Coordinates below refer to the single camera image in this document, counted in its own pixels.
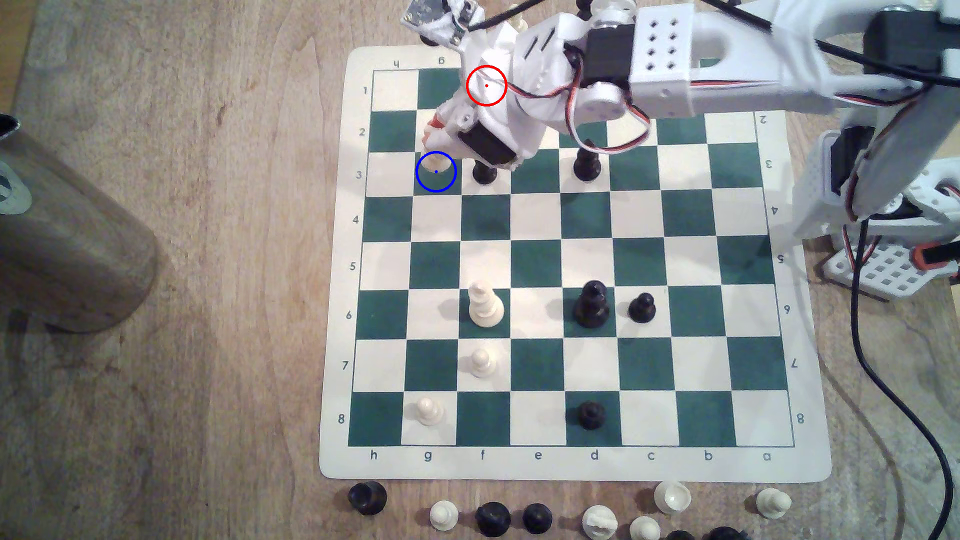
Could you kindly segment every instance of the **robotic arm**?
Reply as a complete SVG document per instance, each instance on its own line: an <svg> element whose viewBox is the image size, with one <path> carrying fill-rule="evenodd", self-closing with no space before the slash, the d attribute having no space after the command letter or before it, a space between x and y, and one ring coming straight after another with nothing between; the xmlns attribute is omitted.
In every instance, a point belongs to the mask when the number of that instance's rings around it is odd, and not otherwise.
<svg viewBox="0 0 960 540"><path fill-rule="evenodd" d="M863 33L871 59L960 77L960 0L941 0L938 12L889 1L756 0L739 8L746 13L739 18L754 16L751 25L696 12L692 3L595 0L591 13L558 13L529 29L501 22L486 32L475 0L413 0L403 24L459 53L465 82L425 127L424 147L514 170L536 154L547 127L591 152L616 154L642 142L649 118L847 109L841 130L821 135L796 183L796 234L830 234L839 251L825 272L850 284L846 229L855 233L873 216L872 252L889 257L875 257L878 268L867 263L862 286L884 298L909 296L960 269L940 260L952 252L924 251L960 234L960 159L930 161L960 119L960 88L871 67L837 75L818 41ZM701 59L719 61L701 67ZM576 134L581 123L627 113L639 120L631 143L597 148ZM884 263L891 257L896 264Z"/></svg>

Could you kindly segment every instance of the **blue circle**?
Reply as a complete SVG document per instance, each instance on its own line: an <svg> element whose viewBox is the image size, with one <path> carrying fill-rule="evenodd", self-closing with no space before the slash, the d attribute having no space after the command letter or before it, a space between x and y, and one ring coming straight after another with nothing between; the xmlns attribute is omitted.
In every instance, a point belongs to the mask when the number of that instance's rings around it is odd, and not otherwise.
<svg viewBox="0 0 960 540"><path fill-rule="evenodd" d="M423 182L420 181L420 164L423 163L423 158L426 158L431 154L440 154L441 156L444 156L445 158L450 160L451 163L453 163L453 180L451 180L450 184L447 184L446 187L443 189L430 189L426 185L423 185ZM414 176L417 177L417 184L420 184L420 187L422 187L423 189L426 189L427 191L430 191L432 193L443 193L444 191L447 191L448 189L453 187L454 182L457 182L457 162L454 161L449 154L446 154L444 152L440 152L438 150L434 150L433 152L427 152L426 154L420 156L420 159L417 160L417 165L414 166Z"/></svg>

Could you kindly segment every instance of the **captured chess piece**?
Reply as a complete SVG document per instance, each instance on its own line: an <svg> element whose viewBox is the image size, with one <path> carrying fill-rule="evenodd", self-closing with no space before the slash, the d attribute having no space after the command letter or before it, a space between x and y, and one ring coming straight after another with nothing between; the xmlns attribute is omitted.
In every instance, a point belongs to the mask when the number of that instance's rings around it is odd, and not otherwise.
<svg viewBox="0 0 960 540"><path fill-rule="evenodd" d="M627 314L635 323L646 324L654 320L657 315L657 306L654 305L654 295L649 292L641 293L630 302Z"/></svg>
<svg viewBox="0 0 960 540"><path fill-rule="evenodd" d="M597 280L587 282L573 305L573 318L584 328L600 328L610 318L607 287Z"/></svg>
<svg viewBox="0 0 960 540"><path fill-rule="evenodd" d="M379 514L387 505L387 490L378 481L360 482L347 492L350 506L365 516Z"/></svg>
<svg viewBox="0 0 960 540"><path fill-rule="evenodd" d="M584 144L593 146L593 141L587 139ZM577 159L573 161L573 174L584 182L593 182L600 176L600 156L581 148L577 151Z"/></svg>

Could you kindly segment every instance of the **black cable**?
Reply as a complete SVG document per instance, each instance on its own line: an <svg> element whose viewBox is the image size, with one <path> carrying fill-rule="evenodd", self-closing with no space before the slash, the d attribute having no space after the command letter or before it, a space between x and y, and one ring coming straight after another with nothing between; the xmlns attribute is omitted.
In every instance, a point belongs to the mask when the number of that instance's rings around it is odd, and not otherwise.
<svg viewBox="0 0 960 540"><path fill-rule="evenodd" d="M509 19L510 17L512 17L512 16L514 16L514 15L516 15L516 14L518 14L518 13L523 13L523 12L529 10L530 8L533 8L534 6L536 6L537 4L539 4L539 3L542 2L542 1L543 1L543 0L527 0L526 2L520 2L519 4L517 4L517 6L516 6L515 8L513 8L513 9L511 9L511 10L507 10L507 11L505 11L505 12L499 14L499 15L494 15L494 16L490 17L489 19L485 20L485 21L478 22L478 23L476 23L476 24L468 27L468 30L470 30L471 32L473 32L474 30L487 30L488 28L493 28L494 26L496 26L496 25L500 24L501 22Z"/></svg>
<svg viewBox="0 0 960 540"><path fill-rule="evenodd" d="M933 530L930 532L928 540L937 540L940 538L940 534L944 531L944 527L947 526L947 518L950 515L950 509L953 507L953 473L950 471L950 463L947 459L947 455L944 454L944 449L940 446L940 443L937 442L937 439L933 436L933 433L924 425L917 415L910 410L910 407L897 397L897 394L886 385L885 382L876 374L874 368L870 366L867 362L867 358L863 355L863 349L860 346L860 323L859 323L859 298L860 298L860 273L863 270L863 264L865 260L861 260L864 248L867 245L867 227L870 224L869 219L863 220L860 225L860 239L856 245L856 258L853 260L853 285L852 285L852 297L850 300L850 333L853 339L853 351L856 353L856 359L860 362L860 367L863 368L863 371L867 374L867 377L870 378L876 384L876 387L880 389L883 394L890 399L900 411L910 419L910 422L913 422L913 425L917 427L917 430L923 434L926 442L930 443L930 447L933 449L933 452L937 455L937 459L940 460L940 467L944 471L944 505L940 509L940 517L937 518L936 525L933 526Z"/></svg>
<svg viewBox="0 0 960 540"><path fill-rule="evenodd" d="M767 19L756 16L750 12L744 12L743 10L731 6L724 2L723 0L701 0L705 4L709 4L716 8L717 10L726 13L744 23L747 23L763 32L770 33L773 31L773 23ZM898 65L893 65L885 61L874 60L870 57L861 55L850 49L845 49L839 45L834 45L833 43L827 43L826 41L815 39L817 46L821 51L833 55L844 60L852 61L859 63L860 65L867 65L882 71L884 73L890 73L893 75L899 75L904 79L909 79L911 81L919 81L921 83L927 83L930 85L938 86L953 86L960 87L960 79L954 77L946 77L937 73L923 73L915 69L908 69L906 67L900 67Z"/></svg>

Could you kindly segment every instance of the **red circle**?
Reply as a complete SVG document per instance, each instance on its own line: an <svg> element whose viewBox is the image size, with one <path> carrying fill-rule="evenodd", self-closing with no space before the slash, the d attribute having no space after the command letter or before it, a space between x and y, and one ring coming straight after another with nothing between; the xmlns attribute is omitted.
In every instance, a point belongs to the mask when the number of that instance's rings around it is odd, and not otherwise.
<svg viewBox="0 0 960 540"><path fill-rule="evenodd" d="M473 77L474 73L476 73L480 69L483 69L484 67L495 69L497 73L500 74L500 77L503 77L503 95L501 95L500 99L494 101L493 103L480 103L479 101L476 100L476 98L473 97L473 94L470 93L470 77ZM473 71L470 71L469 75L467 75L467 83L465 84L465 86L467 87L467 96L469 96L469 98L473 101L473 103L479 105L480 107L493 107L494 105L503 101L503 98L507 97L507 76L504 75L503 71L501 71L500 68L496 67L495 65L484 64L484 65L477 66L475 69L473 69Z"/></svg>

